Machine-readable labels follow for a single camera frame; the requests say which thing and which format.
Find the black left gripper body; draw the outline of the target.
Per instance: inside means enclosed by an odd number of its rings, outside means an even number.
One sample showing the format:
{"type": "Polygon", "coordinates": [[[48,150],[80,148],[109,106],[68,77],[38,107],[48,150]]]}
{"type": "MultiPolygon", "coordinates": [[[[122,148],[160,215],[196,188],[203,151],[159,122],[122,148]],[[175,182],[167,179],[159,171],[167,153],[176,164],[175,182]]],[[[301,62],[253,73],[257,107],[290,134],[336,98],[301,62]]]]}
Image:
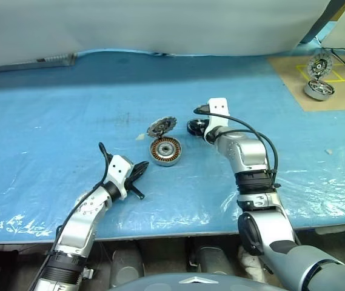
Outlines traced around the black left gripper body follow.
{"type": "Polygon", "coordinates": [[[134,182],[136,180],[133,180],[133,171],[130,174],[130,176],[126,179],[124,187],[128,192],[133,192],[140,200],[145,198],[145,195],[135,187],[134,182]]]}

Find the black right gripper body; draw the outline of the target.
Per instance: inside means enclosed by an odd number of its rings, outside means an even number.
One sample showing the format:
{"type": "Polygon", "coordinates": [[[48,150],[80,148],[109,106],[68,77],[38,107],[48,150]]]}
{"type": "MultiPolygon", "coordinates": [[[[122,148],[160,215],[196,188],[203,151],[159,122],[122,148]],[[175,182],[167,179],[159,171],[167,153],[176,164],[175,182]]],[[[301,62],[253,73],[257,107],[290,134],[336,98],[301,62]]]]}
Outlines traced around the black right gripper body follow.
{"type": "Polygon", "coordinates": [[[197,132],[199,132],[199,126],[198,126],[198,120],[202,121],[202,126],[201,127],[205,127],[206,131],[204,133],[204,135],[207,135],[210,132],[210,120],[211,118],[209,117],[209,113],[210,113],[210,107],[209,105],[200,105],[198,106],[194,111],[194,114],[196,115],[203,115],[203,116],[207,116],[207,118],[202,118],[202,119],[197,119],[195,122],[195,126],[196,126],[196,130],[197,132]]]}

